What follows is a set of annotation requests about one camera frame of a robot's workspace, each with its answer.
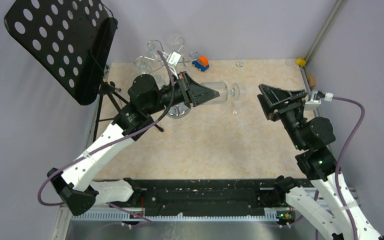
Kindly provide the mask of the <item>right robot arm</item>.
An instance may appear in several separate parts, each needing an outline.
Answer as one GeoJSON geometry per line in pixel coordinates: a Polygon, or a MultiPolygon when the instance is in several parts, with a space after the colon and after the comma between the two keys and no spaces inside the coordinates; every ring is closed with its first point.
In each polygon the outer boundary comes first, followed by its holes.
{"type": "Polygon", "coordinates": [[[327,240],[384,239],[357,204],[339,160],[328,148],[336,140],[330,120],[322,116],[311,120],[304,117],[305,110],[317,108],[322,100],[332,101],[334,95],[290,91],[267,84],[258,88],[257,98],[265,117],[283,124],[294,147],[300,151],[295,157],[300,171],[327,203],[327,208],[320,206],[294,178],[279,176],[273,189],[260,197],[262,206],[289,206],[297,210],[327,240]]]}

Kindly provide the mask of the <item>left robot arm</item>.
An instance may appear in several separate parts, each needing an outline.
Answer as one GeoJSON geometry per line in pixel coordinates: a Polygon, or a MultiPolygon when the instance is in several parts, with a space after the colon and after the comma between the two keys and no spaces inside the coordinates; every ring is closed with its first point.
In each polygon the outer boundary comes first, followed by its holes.
{"type": "Polygon", "coordinates": [[[158,87],[150,74],[137,76],[127,91],[129,102],[96,139],[73,163],[63,169],[53,168],[48,177],[56,193],[74,216],[93,206],[124,202],[134,207],[140,202],[140,188],[132,180],[94,181],[118,153],[135,143],[158,121],[152,115],[184,103],[187,107],[203,105],[220,93],[194,81],[187,72],[173,77],[173,83],[158,87]]]}

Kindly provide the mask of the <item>wine glass removed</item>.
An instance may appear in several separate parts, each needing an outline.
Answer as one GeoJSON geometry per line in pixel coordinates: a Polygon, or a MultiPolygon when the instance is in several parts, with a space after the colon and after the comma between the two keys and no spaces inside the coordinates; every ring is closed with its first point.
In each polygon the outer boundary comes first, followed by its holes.
{"type": "Polygon", "coordinates": [[[230,89],[232,113],[237,115],[247,95],[247,88],[242,83],[233,83],[230,89]]]}
{"type": "Polygon", "coordinates": [[[245,98],[247,92],[246,86],[242,83],[233,83],[231,86],[223,81],[202,82],[201,84],[219,92],[218,97],[206,102],[205,105],[237,103],[245,98]]]}

